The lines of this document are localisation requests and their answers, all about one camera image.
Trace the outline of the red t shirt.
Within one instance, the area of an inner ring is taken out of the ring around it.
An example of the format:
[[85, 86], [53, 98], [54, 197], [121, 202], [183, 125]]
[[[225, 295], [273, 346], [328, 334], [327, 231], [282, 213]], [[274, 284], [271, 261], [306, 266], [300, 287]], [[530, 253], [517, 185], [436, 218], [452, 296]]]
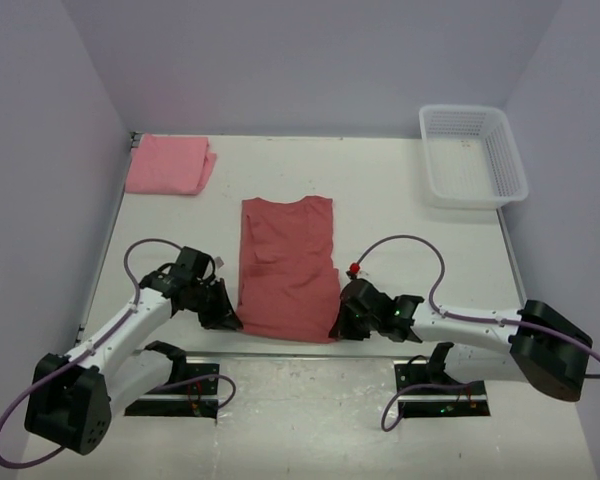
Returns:
[[333, 200], [242, 202], [236, 313], [248, 335], [328, 344], [339, 310]]

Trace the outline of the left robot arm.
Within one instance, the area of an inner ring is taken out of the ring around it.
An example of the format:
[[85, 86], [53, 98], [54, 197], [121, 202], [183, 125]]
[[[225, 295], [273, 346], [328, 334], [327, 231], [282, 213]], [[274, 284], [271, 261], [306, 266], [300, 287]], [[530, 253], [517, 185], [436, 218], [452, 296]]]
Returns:
[[207, 330], [239, 331], [243, 325], [216, 275], [219, 258], [182, 247], [176, 259], [142, 278], [120, 312], [64, 355], [36, 365], [26, 431], [80, 455], [103, 440], [115, 415], [147, 393], [197, 386], [218, 376], [189, 377], [187, 354], [150, 337], [180, 312], [197, 315]]

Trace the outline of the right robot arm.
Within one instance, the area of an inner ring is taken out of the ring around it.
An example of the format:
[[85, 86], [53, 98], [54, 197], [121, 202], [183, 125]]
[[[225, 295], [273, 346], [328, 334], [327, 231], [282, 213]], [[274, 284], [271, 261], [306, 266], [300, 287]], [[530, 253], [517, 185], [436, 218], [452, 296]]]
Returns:
[[389, 297], [355, 279], [340, 294], [329, 336], [362, 341], [378, 333], [398, 343], [434, 343], [424, 372], [416, 376], [428, 386], [526, 382], [548, 397], [579, 401], [591, 338], [542, 302], [527, 301], [513, 315], [511, 325], [451, 319], [421, 296]]

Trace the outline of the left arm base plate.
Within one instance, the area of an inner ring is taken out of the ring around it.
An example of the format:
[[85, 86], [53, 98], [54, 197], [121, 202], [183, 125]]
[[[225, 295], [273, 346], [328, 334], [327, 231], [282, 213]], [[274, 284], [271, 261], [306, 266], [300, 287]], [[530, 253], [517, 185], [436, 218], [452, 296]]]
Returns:
[[158, 393], [149, 393], [124, 411], [127, 417], [216, 419], [219, 380], [205, 379]]

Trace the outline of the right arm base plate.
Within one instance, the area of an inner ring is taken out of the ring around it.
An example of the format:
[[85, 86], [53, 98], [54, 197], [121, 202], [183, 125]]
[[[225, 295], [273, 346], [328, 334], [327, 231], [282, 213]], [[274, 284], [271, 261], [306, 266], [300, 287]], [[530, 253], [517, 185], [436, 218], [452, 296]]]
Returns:
[[[403, 418], [456, 418], [488, 417], [491, 415], [486, 387], [482, 381], [469, 383], [463, 388], [435, 389], [435, 381], [428, 376], [428, 359], [418, 355], [412, 359], [396, 361], [394, 375], [396, 391], [426, 384], [403, 393], [397, 403]], [[439, 380], [436, 384], [456, 385], [453, 380]]]

